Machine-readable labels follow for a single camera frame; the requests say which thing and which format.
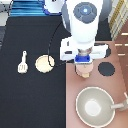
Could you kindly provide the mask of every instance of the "wooden handle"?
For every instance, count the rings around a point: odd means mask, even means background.
[[[25,63],[26,62],[26,56],[27,56],[27,52],[23,51],[23,56],[22,56],[22,62]]]

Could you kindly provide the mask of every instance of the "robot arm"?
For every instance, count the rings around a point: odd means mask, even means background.
[[[76,56],[89,56],[89,62],[92,62],[92,59],[104,58],[108,46],[94,46],[94,43],[98,23],[109,16],[112,1],[68,0],[61,10],[63,25],[72,36],[62,40],[60,59],[70,60]]]

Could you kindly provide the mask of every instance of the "blue object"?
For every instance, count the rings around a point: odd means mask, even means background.
[[[14,0],[10,17],[16,16],[47,16],[43,10],[42,0]]]
[[[60,13],[50,13],[47,9],[44,9],[44,13],[46,15],[61,15],[62,14],[61,12]]]
[[[87,55],[87,56],[76,55],[76,57],[75,57],[75,62],[77,62],[77,63],[89,62],[89,61],[90,61],[90,56],[89,55]]]

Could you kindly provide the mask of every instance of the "beige coaster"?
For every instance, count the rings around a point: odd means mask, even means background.
[[[55,65],[54,59],[51,56],[49,56],[49,62],[51,66]],[[35,66],[37,70],[40,72],[43,73],[50,72],[53,69],[53,67],[49,65],[49,62],[48,62],[48,55],[43,55],[36,60]]]

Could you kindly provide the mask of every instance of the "small round object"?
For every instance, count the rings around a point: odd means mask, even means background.
[[[43,55],[36,60],[35,66],[37,70],[40,72],[43,73],[50,72],[53,69],[53,66],[55,65],[54,59],[51,56],[49,56],[49,62],[48,62],[48,55]]]
[[[82,15],[89,15],[92,11],[92,8],[90,6],[84,5],[80,8],[80,13]]]

